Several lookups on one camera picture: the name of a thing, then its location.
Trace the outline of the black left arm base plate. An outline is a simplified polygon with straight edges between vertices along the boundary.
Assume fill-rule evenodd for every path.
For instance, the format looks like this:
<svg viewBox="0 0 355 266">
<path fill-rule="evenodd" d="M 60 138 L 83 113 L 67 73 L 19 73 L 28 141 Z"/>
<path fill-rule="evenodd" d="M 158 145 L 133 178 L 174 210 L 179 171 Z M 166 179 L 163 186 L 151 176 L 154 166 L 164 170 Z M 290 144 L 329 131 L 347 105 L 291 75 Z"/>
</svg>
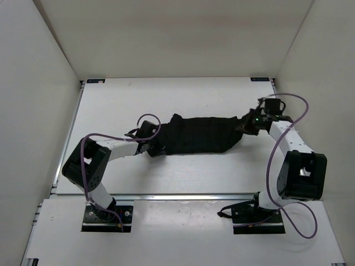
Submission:
<svg viewBox="0 0 355 266">
<path fill-rule="evenodd" d="M 109 209 L 115 214 L 96 208 L 88 203 L 82 220 L 82 232 L 130 233 L 133 221 L 133 203 L 116 201 Z"/>
</svg>

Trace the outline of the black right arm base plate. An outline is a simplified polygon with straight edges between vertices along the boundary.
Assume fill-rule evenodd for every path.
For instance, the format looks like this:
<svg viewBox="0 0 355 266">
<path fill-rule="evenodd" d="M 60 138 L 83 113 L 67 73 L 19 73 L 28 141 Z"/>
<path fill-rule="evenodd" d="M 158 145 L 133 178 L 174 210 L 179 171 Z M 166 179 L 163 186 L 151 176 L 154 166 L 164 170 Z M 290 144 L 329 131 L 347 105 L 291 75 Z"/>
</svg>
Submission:
<svg viewBox="0 0 355 266">
<path fill-rule="evenodd" d="M 234 235 L 286 233 L 280 212 L 259 207 L 256 199 L 225 206 L 217 215 L 232 220 Z"/>
</svg>

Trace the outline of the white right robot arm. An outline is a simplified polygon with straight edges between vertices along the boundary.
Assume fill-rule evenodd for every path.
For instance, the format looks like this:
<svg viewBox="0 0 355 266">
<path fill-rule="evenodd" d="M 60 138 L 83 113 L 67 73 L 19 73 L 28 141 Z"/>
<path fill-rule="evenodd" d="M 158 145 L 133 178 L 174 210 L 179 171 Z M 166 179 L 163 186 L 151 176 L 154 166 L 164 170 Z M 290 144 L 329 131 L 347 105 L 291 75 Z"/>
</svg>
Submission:
<svg viewBox="0 0 355 266">
<path fill-rule="evenodd" d="M 327 158 L 307 146 L 293 127 L 290 117 L 263 114 L 261 109 L 251 109 L 245 116 L 242 129 L 250 135 L 265 130 L 276 141 L 267 163 L 266 189 L 258 193 L 257 203 L 248 209 L 253 221 L 263 221 L 268 216 L 268 210 L 321 199 Z M 277 150 L 281 150 L 284 159 L 278 176 L 272 177 L 271 163 Z"/>
</svg>

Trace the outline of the black pleated skirt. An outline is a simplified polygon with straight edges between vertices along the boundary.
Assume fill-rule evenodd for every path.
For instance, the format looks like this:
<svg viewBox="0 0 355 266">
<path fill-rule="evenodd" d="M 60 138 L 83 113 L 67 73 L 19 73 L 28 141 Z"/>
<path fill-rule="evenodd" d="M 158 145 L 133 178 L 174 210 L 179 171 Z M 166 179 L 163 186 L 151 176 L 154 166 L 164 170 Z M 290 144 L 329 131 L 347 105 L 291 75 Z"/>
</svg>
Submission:
<svg viewBox="0 0 355 266">
<path fill-rule="evenodd" d="M 174 114 L 162 124 L 154 144 L 166 155 L 224 153 L 242 139 L 243 133 L 236 131 L 240 122 L 236 116 L 184 119 Z"/>
</svg>

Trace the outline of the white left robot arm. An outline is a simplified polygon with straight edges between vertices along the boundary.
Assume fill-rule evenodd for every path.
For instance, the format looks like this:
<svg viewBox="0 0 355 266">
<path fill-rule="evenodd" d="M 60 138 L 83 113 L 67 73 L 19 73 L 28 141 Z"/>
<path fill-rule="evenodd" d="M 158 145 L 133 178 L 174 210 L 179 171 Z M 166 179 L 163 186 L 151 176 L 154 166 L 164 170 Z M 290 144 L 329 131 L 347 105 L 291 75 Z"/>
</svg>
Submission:
<svg viewBox="0 0 355 266">
<path fill-rule="evenodd" d="M 110 161 L 148 153 L 151 157 L 165 154 L 165 146 L 158 140 L 146 140 L 133 134 L 125 134 L 124 140 L 96 141 L 81 139 L 62 168 L 62 175 L 84 192 L 94 213 L 104 222 L 120 220 L 116 213 L 116 200 L 102 183 Z"/>
</svg>

